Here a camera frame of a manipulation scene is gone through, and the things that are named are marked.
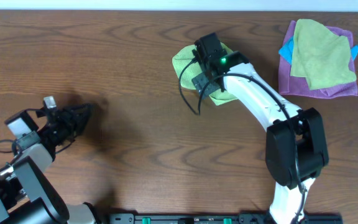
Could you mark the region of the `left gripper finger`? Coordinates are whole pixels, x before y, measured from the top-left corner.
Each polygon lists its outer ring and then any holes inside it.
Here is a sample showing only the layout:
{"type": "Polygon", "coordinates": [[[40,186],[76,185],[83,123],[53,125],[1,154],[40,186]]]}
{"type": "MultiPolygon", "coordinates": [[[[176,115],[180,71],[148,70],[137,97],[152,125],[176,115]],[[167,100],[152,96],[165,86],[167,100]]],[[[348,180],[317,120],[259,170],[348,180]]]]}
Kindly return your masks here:
{"type": "Polygon", "coordinates": [[[87,123],[77,123],[73,129],[73,137],[81,136],[87,123]]]}
{"type": "Polygon", "coordinates": [[[92,114],[93,105],[85,103],[82,105],[75,105],[70,108],[70,113],[73,115],[77,124],[86,124],[92,114]]]}

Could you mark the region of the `bright green cloth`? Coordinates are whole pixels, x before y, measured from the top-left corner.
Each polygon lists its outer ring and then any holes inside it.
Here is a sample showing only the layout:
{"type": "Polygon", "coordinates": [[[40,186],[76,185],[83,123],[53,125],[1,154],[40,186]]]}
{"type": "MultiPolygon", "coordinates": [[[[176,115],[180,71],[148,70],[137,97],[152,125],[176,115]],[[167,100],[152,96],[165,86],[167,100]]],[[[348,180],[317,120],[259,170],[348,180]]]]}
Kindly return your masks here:
{"type": "MultiPolygon", "coordinates": [[[[188,45],[182,48],[172,58],[173,68],[177,74],[177,77],[180,76],[185,66],[188,65],[192,59],[194,59],[193,50],[195,49],[196,47],[194,45],[188,45]]],[[[181,76],[181,86],[189,90],[196,90],[191,80],[200,73],[201,67],[197,62],[190,65],[181,76]]],[[[221,90],[213,92],[209,97],[212,99],[216,106],[237,100],[237,97],[234,95],[228,93],[227,91],[222,92],[221,90]]]]}

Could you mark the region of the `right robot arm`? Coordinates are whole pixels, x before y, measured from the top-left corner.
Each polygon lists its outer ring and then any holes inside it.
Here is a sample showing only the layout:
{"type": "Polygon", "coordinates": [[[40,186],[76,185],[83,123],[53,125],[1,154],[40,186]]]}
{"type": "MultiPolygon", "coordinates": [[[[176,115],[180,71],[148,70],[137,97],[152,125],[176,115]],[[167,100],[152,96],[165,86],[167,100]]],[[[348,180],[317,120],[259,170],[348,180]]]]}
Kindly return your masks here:
{"type": "Polygon", "coordinates": [[[220,90],[234,95],[266,132],[265,163],[275,180],[268,214],[239,217],[239,223],[339,223],[329,215],[307,215],[308,192],[329,162],[320,113],[303,110],[270,87],[240,52],[228,53],[215,33],[195,41],[201,73],[192,79],[200,99],[220,90]]]}

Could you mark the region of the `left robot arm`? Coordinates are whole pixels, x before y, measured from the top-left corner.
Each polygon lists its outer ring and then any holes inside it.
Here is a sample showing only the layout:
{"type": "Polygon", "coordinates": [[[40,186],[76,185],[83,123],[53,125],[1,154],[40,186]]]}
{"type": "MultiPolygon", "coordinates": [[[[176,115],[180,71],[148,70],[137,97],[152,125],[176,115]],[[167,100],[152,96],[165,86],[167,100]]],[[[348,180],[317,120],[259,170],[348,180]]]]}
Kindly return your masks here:
{"type": "Polygon", "coordinates": [[[15,135],[14,158],[0,168],[0,223],[100,223],[92,204],[67,205],[44,172],[56,155],[72,144],[84,131],[92,111],[91,104],[44,106],[37,117],[46,118],[37,126],[22,110],[6,120],[15,135]]]}

